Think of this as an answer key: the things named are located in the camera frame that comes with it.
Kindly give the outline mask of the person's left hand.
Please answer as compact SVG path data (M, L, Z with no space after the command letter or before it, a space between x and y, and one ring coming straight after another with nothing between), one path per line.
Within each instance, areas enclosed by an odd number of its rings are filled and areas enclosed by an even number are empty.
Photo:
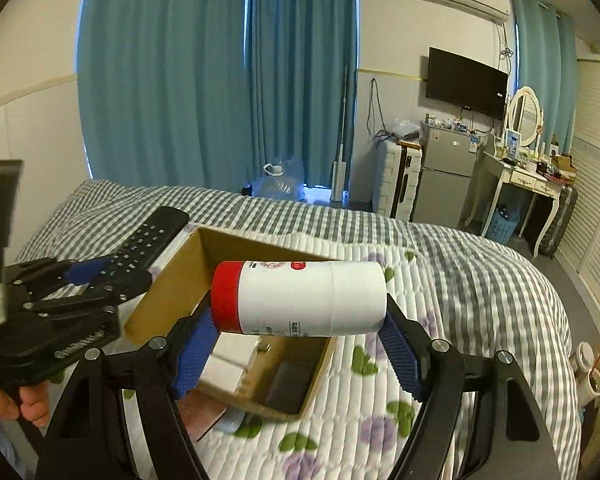
M15 399L0 388L0 418L16 420L19 416L38 428L47 425L50 420L48 382L20 387Z

